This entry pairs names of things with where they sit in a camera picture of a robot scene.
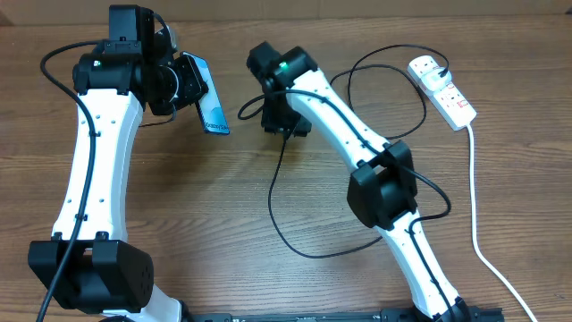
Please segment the black smartphone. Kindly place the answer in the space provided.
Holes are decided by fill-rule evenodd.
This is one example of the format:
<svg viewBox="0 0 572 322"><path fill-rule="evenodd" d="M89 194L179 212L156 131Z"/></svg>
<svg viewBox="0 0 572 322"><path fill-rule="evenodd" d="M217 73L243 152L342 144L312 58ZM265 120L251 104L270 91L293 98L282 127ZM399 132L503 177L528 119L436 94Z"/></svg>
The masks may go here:
<svg viewBox="0 0 572 322"><path fill-rule="evenodd" d="M191 58L198 67L202 80L206 83L207 93L196 103L198 115L205 133L229 135L230 128L225 118L223 108L216 91L215 83L207 61L189 52L183 55Z"/></svg>

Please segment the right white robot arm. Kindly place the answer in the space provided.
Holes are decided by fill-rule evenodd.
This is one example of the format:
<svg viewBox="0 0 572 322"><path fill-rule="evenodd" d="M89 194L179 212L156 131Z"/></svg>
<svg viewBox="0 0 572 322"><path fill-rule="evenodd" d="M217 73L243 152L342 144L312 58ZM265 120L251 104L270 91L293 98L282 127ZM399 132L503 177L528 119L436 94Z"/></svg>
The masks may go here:
<svg viewBox="0 0 572 322"><path fill-rule="evenodd" d="M418 319L468 321L468 306L440 268L416 203L417 182L437 186L415 171L407 144L391 143L361 121L301 47L280 54L263 42L250 51L247 66L268 99L265 110L276 130L293 133L304 118L341 155L349 170L349 207L390 248Z"/></svg>

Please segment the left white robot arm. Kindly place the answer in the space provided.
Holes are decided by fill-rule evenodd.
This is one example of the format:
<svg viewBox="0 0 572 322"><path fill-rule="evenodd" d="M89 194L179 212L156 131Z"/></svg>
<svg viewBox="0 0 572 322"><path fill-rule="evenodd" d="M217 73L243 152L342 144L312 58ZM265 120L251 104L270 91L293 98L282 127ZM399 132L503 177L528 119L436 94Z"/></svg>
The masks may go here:
<svg viewBox="0 0 572 322"><path fill-rule="evenodd" d="M72 77L78 127L68 188L50 238L28 253L45 301L105 321L189 321L187 305L155 284L150 255L129 244L125 200L146 108L170 123L195 105L206 132L228 133L209 66L172 44L107 39L93 43Z"/></svg>

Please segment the white charger plug adapter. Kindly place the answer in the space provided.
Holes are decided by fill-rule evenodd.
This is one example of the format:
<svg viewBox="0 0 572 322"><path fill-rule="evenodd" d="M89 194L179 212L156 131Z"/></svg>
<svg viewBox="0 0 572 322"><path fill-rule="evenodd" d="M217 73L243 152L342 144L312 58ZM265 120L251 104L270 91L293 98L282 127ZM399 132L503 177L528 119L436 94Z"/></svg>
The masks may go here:
<svg viewBox="0 0 572 322"><path fill-rule="evenodd" d="M452 81L452 75L444 68L435 68L421 77L426 92L434 93L446 87Z"/></svg>

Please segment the white power strip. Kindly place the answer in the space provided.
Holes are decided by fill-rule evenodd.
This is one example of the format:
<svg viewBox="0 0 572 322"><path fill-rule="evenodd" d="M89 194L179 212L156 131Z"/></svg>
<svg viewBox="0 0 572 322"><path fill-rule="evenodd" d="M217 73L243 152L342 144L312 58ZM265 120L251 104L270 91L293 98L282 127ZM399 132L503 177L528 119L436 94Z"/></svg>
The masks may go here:
<svg viewBox="0 0 572 322"><path fill-rule="evenodd" d="M408 73L453 131L466 128L475 119L476 110L452 81L437 92L429 93L425 91L421 83L421 77L435 68L444 67L438 65L430 55L422 55L408 64Z"/></svg>

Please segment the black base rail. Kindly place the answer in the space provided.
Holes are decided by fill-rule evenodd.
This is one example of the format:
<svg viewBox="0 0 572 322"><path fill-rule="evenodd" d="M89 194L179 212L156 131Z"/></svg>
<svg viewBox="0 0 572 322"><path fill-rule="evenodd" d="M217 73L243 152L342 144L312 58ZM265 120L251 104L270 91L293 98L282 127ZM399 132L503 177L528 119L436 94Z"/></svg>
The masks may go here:
<svg viewBox="0 0 572 322"><path fill-rule="evenodd" d="M324 314L266 314L233 316L230 313L192 314L193 322L414 322L422 321L414 309Z"/></svg>

